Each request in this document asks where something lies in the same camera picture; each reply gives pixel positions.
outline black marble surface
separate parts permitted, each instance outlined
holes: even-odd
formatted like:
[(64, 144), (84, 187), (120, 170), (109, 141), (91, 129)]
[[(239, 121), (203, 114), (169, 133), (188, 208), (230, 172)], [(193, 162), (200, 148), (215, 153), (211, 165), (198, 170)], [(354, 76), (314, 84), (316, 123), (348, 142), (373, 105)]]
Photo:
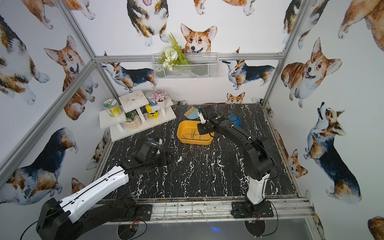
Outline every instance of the black marble surface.
[[(176, 119), (133, 136), (116, 141), (104, 166), (105, 174), (133, 151), (141, 148), (152, 137), (163, 139), (163, 150), (175, 156), (174, 162), (152, 172), (140, 175), (128, 184), (116, 189), (104, 199), (132, 195), (135, 199), (232, 197), (245, 196), (248, 179), (244, 175), (243, 156), (237, 146), (220, 134), (210, 145), (184, 144), (176, 136), (181, 121), (187, 120), (184, 113), (191, 105), (172, 106)], [(270, 144), (265, 149), (277, 163), (266, 187), (266, 195), (296, 195), (286, 173), (278, 149), (269, 130), (262, 108), (258, 104), (218, 104), (216, 111), (226, 116), (236, 114), (242, 120), (241, 127), (257, 137), (264, 136)]]

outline yellow tray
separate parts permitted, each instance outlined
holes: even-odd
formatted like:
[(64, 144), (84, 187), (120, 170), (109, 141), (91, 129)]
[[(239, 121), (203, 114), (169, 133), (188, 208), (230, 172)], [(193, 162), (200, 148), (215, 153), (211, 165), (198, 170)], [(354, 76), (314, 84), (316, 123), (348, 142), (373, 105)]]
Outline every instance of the yellow tray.
[(209, 134), (199, 135), (197, 130), (197, 124), (200, 121), (185, 120), (179, 124), (177, 129), (177, 137), (182, 143), (209, 145), (211, 144), (213, 137)]

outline tiered white shelf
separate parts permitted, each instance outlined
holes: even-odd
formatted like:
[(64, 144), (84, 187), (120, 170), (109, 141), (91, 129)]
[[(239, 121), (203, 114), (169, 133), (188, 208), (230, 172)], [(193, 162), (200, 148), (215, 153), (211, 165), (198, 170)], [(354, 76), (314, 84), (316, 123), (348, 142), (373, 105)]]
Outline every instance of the tiered white shelf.
[(140, 110), (140, 107), (149, 104), (147, 98), (141, 90), (121, 96), (119, 97), (119, 100), (121, 102), (121, 107), (124, 109), (124, 112), (127, 113), (136, 109), (137, 113), (140, 116), (142, 124), (137, 129), (130, 129), (125, 125), (124, 127), (122, 127), (120, 123), (125, 122), (125, 114), (121, 114), (120, 116), (113, 118), (109, 116), (106, 111), (99, 112), (100, 128), (104, 129), (109, 127), (111, 132), (111, 139), (113, 142), (176, 118), (176, 115), (171, 108), (173, 103), (170, 98), (166, 100), (167, 104), (164, 108), (161, 108), (158, 105), (151, 107), (153, 111), (160, 112), (157, 118), (150, 119), (149, 121), (145, 120), (143, 113)]

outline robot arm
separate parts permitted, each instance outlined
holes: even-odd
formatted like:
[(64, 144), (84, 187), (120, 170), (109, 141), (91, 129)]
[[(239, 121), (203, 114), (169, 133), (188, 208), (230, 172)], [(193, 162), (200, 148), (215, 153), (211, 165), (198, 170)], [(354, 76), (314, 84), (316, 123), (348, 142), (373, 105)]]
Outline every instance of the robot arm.
[(273, 168), (273, 161), (265, 152), (264, 138), (246, 133), (244, 130), (235, 126), (224, 115), (216, 112), (212, 106), (199, 109), (201, 124), (197, 125), (200, 135), (211, 132), (218, 132), (233, 141), (239, 148), (239, 152), (244, 155), (245, 174), (250, 177), (247, 199), (252, 206), (250, 211), (254, 211), (257, 204), (265, 198), (266, 181), (269, 179), (269, 172)]
[(90, 208), (104, 196), (140, 174), (155, 167), (169, 165), (165, 155), (157, 154), (160, 145), (147, 141), (118, 166), (80, 191), (56, 201), (43, 204), (36, 231), (42, 240), (75, 240), (85, 232), (118, 218), (134, 218), (137, 206), (133, 199), (123, 197), (112, 203)]

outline white wire basket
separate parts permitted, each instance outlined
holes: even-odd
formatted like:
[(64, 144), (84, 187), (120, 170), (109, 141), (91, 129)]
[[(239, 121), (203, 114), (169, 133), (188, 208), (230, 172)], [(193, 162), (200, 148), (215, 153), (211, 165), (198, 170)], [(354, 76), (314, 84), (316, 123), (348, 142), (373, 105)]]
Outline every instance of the white wire basket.
[(217, 53), (185, 54), (192, 65), (174, 65), (173, 70), (159, 63), (161, 53), (152, 55), (152, 67), (157, 79), (207, 79), (217, 78)]

